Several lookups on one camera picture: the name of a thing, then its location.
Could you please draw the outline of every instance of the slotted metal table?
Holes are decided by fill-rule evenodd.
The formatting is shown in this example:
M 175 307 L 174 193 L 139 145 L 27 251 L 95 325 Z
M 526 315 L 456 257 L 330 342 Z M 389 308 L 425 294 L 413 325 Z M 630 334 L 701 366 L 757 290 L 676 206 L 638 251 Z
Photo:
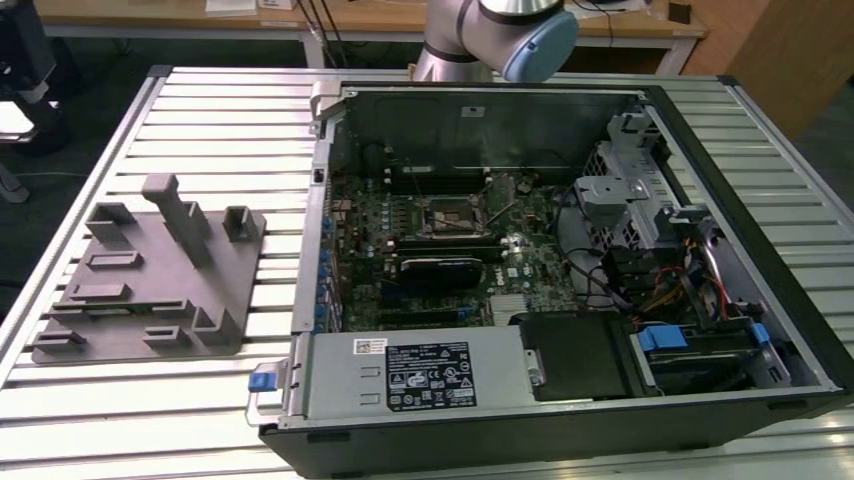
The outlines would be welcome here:
M 245 420 L 247 376 L 290 350 L 314 139 L 309 97 L 323 79 L 401 81 L 402 71 L 155 67 L 0 327 L 0 478 L 287 479 L 297 474 Z M 562 75 L 553 82 L 661 84 L 849 349 L 854 217 L 737 85 L 712 77 Z M 689 196 L 692 178 L 674 163 Z M 89 242 L 97 201 L 154 205 L 146 174 L 174 172 L 206 210 L 267 216 L 242 351 L 230 357 L 38 366 L 29 346 Z M 278 399 L 262 397 L 274 408 Z M 724 447 L 410 474 L 397 478 L 851 478 L 851 409 L 766 428 Z

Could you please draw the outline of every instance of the red wire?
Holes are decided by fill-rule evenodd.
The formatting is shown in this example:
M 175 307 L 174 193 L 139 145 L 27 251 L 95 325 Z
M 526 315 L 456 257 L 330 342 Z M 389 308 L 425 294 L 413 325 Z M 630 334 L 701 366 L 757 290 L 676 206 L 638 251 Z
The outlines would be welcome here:
M 658 272 L 658 275 L 656 275 L 656 290 L 653 291 L 653 295 L 658 294 L 658 288 L 661 287 L 660 284 L 662 282 L 662 275 L 666 272 L 678 272 L 678 271 L 682 271 L 682 270 L 685 270 L 685 268 L 682 268 L 682 267 L 665 267 L 665 268 L 662 268 L 662 271 Z

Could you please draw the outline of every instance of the power supply label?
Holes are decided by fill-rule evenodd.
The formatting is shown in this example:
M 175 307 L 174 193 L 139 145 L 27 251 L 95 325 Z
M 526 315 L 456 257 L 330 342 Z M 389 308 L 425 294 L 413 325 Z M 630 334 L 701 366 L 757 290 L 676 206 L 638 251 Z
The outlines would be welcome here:
M 469 342 L 388 346 L 386 374 L 393 412 L 478 405 Z

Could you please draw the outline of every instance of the circuit board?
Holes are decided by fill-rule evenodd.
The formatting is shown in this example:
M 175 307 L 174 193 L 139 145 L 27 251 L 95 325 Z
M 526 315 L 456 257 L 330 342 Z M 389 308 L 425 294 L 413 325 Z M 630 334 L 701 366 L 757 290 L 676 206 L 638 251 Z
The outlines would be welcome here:
M 465 195 L 396 195 L 384 183 L 355 176 L 341 178 L 333 191 L 343 330 L 493 325 L 490 298 L 512 294 L 525 299 L 524 311 L 577 309 L 549 232 L 553 189 L 537 186 L 530 175 L 498 174 Z M 445 246 L 461 238 L 500 240 L 485 247 L 500 255 L 484 262 L 477 286 L 441 295 L 396 292 L 401 261 L 461 256 Z M 433 248 L 394 249 L 408 241 Z

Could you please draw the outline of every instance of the blue latch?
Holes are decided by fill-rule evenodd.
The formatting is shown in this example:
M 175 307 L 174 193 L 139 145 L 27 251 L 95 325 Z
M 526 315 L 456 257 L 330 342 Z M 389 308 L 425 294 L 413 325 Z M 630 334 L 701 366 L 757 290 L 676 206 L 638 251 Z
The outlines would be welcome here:
M 754 323 L 750 325 L 750 331 L 753 332 L 753 336 L 757 338 L 757 343 L 761 347 L 772 343 L 772 335 L 769 335 L 769 331 L 765 328 L 765 325 L 761 323 Z
M 638 341 L 645 352 L 666 348 L 685 348 L 689 342 L 685 341 L 682 329 L 677 325 L 656 325 L 646 327 L 638 334 Z
M 253 372 L 250 374 L 250 392 L 275 392 L 277 374 L 275 372 Z

